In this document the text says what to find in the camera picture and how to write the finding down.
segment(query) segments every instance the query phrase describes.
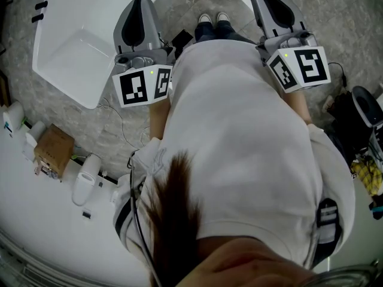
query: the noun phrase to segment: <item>person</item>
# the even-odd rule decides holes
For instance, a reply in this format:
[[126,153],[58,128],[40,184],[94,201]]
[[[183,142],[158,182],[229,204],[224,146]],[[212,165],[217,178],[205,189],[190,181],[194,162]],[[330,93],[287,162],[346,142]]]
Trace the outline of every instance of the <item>person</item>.
[[153,260],[153,286],[299,286],[313,276],[324,191],[341,216],[337,251],[350,234],[349,168],[313,125],[302,91],[278,94],[227,14],[216,29],[201,15],[195,35],[174,66],[172,102],[150,105],[151,141],[132,156],[150,256],[126,220],[128,197],[116,230],[129,251]]

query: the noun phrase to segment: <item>marble floor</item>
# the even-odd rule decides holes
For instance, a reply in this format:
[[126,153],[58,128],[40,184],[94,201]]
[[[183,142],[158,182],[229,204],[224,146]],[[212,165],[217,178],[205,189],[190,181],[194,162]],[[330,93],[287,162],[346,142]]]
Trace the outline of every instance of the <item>marble floor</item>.
[[[32,71],[32,50],[36,24],[33,0],[13,0],[5,13],[1,42],[7,48],[0,57],[0,69],[10,83],[11,97],[19,100],[29,120],[55,123],[75,138],[76,154],[92,152],[102,158],[104,169],[113,177],[127,172],[126,162],[133,148],[124,140],[120,117],[110,109],[89,110],[62,94]],[[182,29],[194,35],[201,13],[215,17],[225,11],[232,26],[241,35],[258,41],[261,36],[254,14],[246,0],[157,0],[156,10],[165,39],[172,40]],[[303,11],[308,28],[326,49],[329,62],[343,64],[348,86],[365,86],[370,92],[379,89],[383,78],[383,0],[292,0]],[[341,87],[341,69],[330,66],[333,82],[307,90],[306,96],[314,122],[319,126],[331,121],[321,107],[329,94]],[[140,137],[148,126],[147,108],[121,109],[113,83],[108,81],[106,99],[123,118],[128,141],[142,146]],[[148,141],[147,130],[142,136]]]

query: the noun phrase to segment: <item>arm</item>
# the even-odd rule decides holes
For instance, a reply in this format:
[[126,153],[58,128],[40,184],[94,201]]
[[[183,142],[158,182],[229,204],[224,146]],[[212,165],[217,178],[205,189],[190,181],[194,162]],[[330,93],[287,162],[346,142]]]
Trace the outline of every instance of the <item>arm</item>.
[[305,94],[303,91],[295,91],[293,93],[284,93],[283,100],[296,112],[308,125],[312,123],[309,109],[307,107]]
[[149,105],[150,139],[154,137],[162,139],[169,111],[169,98]]

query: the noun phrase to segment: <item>black strap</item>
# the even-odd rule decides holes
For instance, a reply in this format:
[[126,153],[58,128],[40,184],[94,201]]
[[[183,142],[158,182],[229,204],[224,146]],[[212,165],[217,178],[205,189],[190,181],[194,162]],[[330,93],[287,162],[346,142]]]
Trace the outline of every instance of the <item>black strap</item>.
[[343,229],[339,223],[338,205],[334,200],[326,198],[319,204],[317,227],[319,240],[312,262],[312,268],[335,251],[336,245],[342,235]]

